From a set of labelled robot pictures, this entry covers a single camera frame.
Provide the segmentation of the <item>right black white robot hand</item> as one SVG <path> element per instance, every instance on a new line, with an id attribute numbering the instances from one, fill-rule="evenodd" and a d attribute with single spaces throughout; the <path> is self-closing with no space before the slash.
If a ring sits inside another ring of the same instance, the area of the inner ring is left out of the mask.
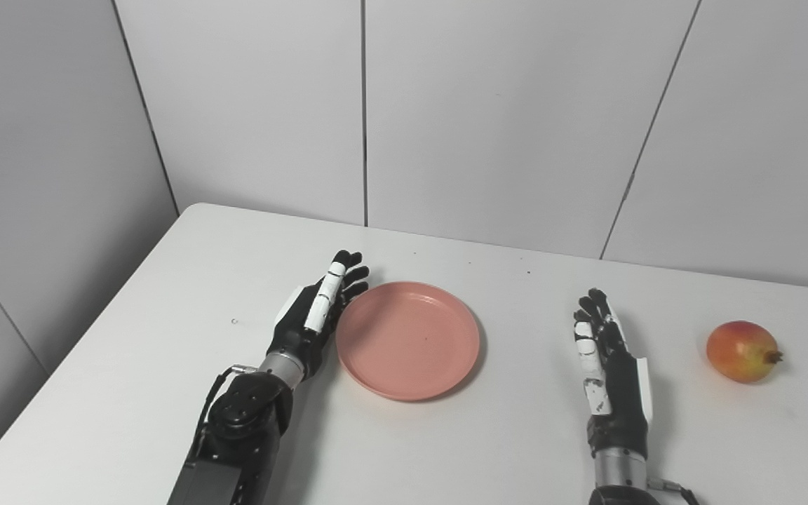
<path id="1" fill-rule="evenodd" d="M 604 450 L 648 458 L 653 419 L 647 361 L 626 345 L 623 328 L 607 295 L 590 288 L 574 317 L 574 344 L 591 412 L 586 433 L 593 457 Z"/>

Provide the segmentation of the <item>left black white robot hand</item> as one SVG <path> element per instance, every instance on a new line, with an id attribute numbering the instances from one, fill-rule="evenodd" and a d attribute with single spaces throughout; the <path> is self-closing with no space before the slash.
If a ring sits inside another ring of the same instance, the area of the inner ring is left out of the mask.
<path id="1" fill-rule="evenodd" d="M 267 357 L 283 356 L 300 370 L 296 384 L 312 377 L 323 364 L 324 348 L 349 304 L 369 288 L 370 269 L 361 252 L 339 250 L 316 283 L 301 285 L 290 295 L 274 326 Z"/>

